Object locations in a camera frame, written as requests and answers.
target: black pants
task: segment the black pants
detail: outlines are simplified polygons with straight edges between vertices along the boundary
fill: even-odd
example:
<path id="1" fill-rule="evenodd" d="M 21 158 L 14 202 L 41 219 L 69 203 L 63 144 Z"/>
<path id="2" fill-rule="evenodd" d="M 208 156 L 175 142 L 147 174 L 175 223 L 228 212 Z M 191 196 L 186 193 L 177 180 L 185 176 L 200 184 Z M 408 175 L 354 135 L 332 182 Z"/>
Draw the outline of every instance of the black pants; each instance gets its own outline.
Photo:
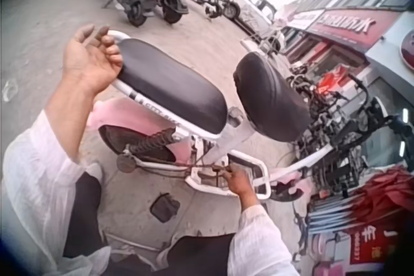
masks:
<path id="1" fill-rule="evenodd" d="M 98 207 L 102 188 L 95 177 L 84 173 L 76 183 L 76 195 L 63 256 L 88 256 L 106 246 L 98 229 Z M 151 273 L 137 256 L 109 262 L 104 275 L 134 276 L 226 276 L 230 243 L 234 234 L 218 237 L 182 237 L 171 248 L 169 268 Z"/>

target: rear shock absorber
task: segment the rear shock absorber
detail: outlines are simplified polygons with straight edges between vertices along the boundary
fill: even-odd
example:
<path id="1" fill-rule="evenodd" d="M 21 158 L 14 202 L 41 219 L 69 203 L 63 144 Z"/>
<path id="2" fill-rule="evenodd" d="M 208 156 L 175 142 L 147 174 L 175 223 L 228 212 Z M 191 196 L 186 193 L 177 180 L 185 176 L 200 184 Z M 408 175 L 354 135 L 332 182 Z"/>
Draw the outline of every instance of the rear shock absorber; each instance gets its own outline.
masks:
<path id="1" fill-rule="evenodd" d="M 173 136 L 174 133 L 175 129 L 165 129 L 154 135 L 145 137 L 136 145 L 129 145 L 129 152 L 132 154 L 142 154 L 154 149 L 161 149 L 171 143 L 177 142 L 177 139 Z"/>

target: white shirt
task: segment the white shirt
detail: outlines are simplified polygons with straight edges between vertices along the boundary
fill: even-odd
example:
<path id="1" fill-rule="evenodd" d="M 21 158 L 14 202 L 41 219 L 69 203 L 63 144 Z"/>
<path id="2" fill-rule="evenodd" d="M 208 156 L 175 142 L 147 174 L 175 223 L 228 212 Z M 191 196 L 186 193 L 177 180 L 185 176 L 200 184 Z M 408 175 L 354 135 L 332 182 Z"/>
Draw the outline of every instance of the white shirt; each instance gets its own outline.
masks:
<path id="1" fill-rule="evenodd" d="M 1 184 L 1 238 L 35 275 L 100 275 L 111 248 L 88 257 L 62 257 L 75 196 L 85 169 L 62 149 L 42 111 L 7 148 Z M 245 210 L 230 244 L 229 276 L 295 275 L 279 229 L 262 206 Z"/>

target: person's hand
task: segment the person's hand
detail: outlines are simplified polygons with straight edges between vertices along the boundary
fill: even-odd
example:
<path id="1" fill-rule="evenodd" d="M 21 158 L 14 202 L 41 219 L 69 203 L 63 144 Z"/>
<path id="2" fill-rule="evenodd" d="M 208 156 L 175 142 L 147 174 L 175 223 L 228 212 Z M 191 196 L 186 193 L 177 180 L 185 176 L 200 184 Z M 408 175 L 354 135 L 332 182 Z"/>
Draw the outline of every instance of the person's hand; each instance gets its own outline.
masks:
<path id="1" fill-rule="evenodd" d="M 230 171 L 223 171 L 223 177 L 226 179 L 228 188 L 231 192 L 242 196 L 245 194 L 254 194 L 254 190 L 247 174 L 240 167 L 230 164 Z"/>
<path id="2" fill-rule="evenodd" d="M 234 164 L 230 164 L 230 171 L 223 171 L 228 188 L 231 192 L 239 195 L 241 210 L 258 205 L 256 194 L 244 170 Z"/>
<path id="3" fill-rule="evenodd" d="M 79 28 L 68 42 L 63 55 L 63 80 L 71 80 L 95 97 L 106 89 L 122 68 L 122 56 L 109 27 L 102 27 L 94 38 L 94 25 Z"/>

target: building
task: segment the building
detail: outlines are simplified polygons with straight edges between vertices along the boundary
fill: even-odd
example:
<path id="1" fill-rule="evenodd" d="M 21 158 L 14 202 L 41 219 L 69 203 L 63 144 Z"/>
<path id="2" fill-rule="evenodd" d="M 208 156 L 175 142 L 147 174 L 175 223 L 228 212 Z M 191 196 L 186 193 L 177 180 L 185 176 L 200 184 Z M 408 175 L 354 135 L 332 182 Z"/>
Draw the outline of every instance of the building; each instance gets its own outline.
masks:
<path id="1" fill-rule="evenodd" d="M 413 122 L 413 5 L 414 0 L 297 0 L 286 6 L 282 53 L 290 63 L 312 63 L 308 75 L 314 81 L 339 63 L 351 66 L 389 114 L 407 108 Z M 338 84 L 352 99 L 343 103 L 352 114 L 362 97 L 349 78 Z M 363 146 L 368 164 L 398 162 L 397 140 L 388 128 L 375 133 Z"/>

